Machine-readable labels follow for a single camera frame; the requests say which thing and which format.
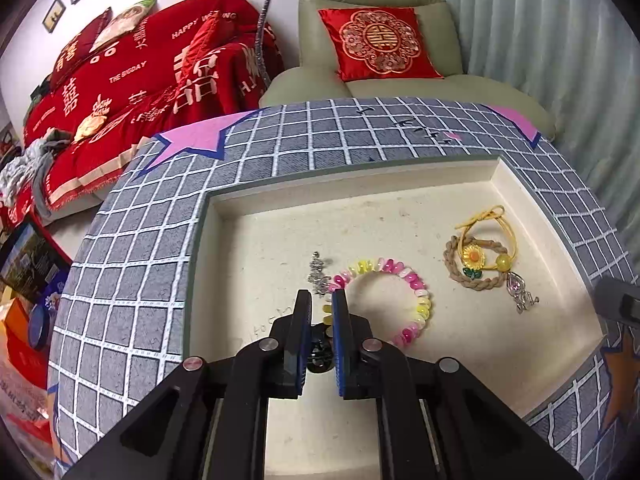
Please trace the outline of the silver pink pendant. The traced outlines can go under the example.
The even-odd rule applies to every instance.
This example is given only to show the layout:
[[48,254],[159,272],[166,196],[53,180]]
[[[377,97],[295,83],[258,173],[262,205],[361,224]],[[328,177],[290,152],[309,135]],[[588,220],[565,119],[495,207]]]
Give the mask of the silver pink pendant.
[[506,274],[506,291],[513,299],[518,313],[528,311],[539,302],[539,298],[526,288],[524,278],[512,271]]

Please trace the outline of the silver rhinestone earring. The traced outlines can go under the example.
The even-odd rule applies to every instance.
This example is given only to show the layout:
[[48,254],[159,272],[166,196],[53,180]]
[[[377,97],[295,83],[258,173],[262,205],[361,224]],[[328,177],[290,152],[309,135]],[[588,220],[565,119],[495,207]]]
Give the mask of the silver rhinestone earring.
[[312,286],[315,295],[324,296],[329,292],[330,277],[326,275],[324,269],[326,263],[318,252],[313,252],[309,263],[309,274],[307,281]]

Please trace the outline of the orange star patch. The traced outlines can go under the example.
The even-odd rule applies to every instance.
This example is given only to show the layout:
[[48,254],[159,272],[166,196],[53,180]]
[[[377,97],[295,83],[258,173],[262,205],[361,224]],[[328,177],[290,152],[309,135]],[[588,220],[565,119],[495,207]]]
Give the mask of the orange star patch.
[[620,343],[612,348],[602,348],[601,353],[611,387],[601,422],[601,432],[604,434],[616,419],[623,425],[627,425],[631,419],[634,392],[639,380],[639,356],[634,352],[634,337],[626,325],[620,331]]

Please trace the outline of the grey grid tablecloth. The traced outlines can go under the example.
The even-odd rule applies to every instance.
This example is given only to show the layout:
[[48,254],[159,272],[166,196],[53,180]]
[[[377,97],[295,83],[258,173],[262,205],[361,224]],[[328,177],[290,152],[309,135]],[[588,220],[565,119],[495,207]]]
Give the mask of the grey grid tablecloth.
[[482,104],[394,96],[275,105],[230,129],[223,160],[180,154],[136,179],[161,147],[146,144],[107,194],[65,285],[49,364],[56,478],[179,363],[188,259],[208,191],[370,162],[496,155],[559,222],[588,278],[639,273],[639,257],[555,142],[532,150]]

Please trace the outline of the orange box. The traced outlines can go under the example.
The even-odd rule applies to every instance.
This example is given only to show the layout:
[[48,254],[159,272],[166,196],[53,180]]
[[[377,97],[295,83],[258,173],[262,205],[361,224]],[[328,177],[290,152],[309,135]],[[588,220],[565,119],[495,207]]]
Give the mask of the orange box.
[[47,358],[27,339],[28,318],[18,298],[1,306],[1,414],[18,429],[52,443]]

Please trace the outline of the pink star patch right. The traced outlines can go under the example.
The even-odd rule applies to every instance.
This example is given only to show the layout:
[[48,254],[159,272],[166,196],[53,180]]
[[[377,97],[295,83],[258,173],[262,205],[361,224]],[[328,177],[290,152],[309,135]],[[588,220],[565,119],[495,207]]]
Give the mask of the pink star patch right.
[[512,110],[512,108],[502,106],[484,105],[484,107],[488,110],[491,110],[500,117],[508,120],[509,122],[513,122],[515,127],[518,128],[518,131],[521,133],[521,136],[526,140],[532,150],[534,150],[538,146],[539,141],[542,138],[542,134],[520,112],[518,112],[517,110]]

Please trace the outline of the pink star patch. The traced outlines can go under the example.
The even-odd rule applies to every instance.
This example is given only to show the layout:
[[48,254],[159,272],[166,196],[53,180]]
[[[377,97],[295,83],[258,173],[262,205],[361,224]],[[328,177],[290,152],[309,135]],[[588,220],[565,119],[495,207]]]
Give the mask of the pink star patch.
[[526,140],[532,150],[534,150],[538,146],[539,141],[542,138],[542,134],[520,112],[518,112],[517,110],[512,110],[512,108],[502,106],[484,105],[484,107],[488,110],[491,110],[500,117],[508,120],[509,122],[513,122],[515,127],[518,128],[518,131],[521,133],[521,136]]
[[160,142],[162,147],[146,166],[137,171],[136,179],[180,154],[202,155],[209,159],[223,160],[230,129],[245,119],[255,118],[259,112],[260,110],[249,110],[217,116],[154,134],[153,139]]

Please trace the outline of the framed landscape picture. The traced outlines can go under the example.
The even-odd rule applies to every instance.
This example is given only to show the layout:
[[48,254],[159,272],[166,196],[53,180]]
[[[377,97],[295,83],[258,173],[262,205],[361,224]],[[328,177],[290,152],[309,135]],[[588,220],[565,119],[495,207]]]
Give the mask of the framed landscape picture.
[[1,246],[1,281],[32,304],[72,260],[32,214],[28,214]]

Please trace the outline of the teal curtain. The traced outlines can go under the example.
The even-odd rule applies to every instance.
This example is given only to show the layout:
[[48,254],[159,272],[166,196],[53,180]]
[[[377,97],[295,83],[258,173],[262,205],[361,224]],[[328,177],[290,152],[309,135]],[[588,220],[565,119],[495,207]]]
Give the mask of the teal curtain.
[[447,0],[465,68],[551,113],[555,145],[639,257],[639,41],[611,0]]

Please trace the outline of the pink star patch left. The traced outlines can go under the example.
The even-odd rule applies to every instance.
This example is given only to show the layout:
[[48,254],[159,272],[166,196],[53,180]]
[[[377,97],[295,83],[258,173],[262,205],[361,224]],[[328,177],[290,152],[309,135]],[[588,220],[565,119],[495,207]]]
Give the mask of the pink star patch left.
[[154,134],[153,139],[160,142],[162,147],[146,166],[137,171],[136,179],[180,154],[202,155],[209,159],[223,160],[230,129],[245,119],[255,118],[259,112],[260,110],[249,110],[217,116]]

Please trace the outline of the grey clothes pile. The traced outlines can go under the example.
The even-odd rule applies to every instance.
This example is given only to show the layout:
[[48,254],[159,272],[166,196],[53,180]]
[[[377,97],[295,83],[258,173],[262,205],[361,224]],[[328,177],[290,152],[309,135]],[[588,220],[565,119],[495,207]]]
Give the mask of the grey clothes pile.
[[17,226],[30,207],[43,219],[49,219],[52,207],[47,199],[44,181],[56,155],[73,140],[69,132],[49,128],[17,158],[1,169],[1,211],[9,224]]

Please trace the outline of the red embroidered cushion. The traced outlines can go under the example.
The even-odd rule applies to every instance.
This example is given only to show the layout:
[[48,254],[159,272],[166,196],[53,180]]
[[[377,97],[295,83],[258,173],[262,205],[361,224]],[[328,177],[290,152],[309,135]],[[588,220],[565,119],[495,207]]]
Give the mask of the red embroidered cushion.
[[342,81],[439,79],[413,8],[321,9]]

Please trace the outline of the red bed blanket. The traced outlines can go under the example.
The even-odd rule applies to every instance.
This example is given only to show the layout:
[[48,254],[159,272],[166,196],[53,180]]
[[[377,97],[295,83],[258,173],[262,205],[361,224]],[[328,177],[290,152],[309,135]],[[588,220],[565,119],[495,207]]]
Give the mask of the red bed blanket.
[[44,186],[50,221],[104,200],[154,134],[254,110],[266,87],[255,60],[258,11],[247,0],[183,0],[89,53],[29,112],[24,142],[73,135]]

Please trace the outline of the red pillow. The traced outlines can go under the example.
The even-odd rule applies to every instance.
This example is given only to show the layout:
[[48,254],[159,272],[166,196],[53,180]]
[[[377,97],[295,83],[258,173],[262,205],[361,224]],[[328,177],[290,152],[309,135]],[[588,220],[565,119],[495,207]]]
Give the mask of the red pillow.
[[108,25],[113,16],[112,8],[109,6],[105,11],[94,18],[81,32],[66,44],[61,50],[49,79],[50,90],[56,90],[66,79],[84,62],[90,53],[96,38],[100,32]]

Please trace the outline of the cartoon print pillow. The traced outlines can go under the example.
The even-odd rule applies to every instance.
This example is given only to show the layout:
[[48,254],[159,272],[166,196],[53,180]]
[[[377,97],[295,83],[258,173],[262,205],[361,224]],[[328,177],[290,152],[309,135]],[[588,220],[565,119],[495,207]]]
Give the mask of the cartoon print pillow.
[[90,52],[98,52],[105,47],[109,47],[122,36],[133,32],[156,8],[156,4],[157,0],[141,0],[123,10],[101,30],[96,40],[94,40]]

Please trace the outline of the small picture frame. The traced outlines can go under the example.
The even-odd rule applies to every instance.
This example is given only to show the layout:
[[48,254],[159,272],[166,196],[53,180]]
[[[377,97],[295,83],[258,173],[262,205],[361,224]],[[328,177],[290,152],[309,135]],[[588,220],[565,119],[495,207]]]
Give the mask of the small picture frame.
[[62,18],[65,10],[66,6],[62,0],[53,0],[46,16],[42,21],[44,29],[49,34],[52,34],[52,32],[55,30],[55,27]]

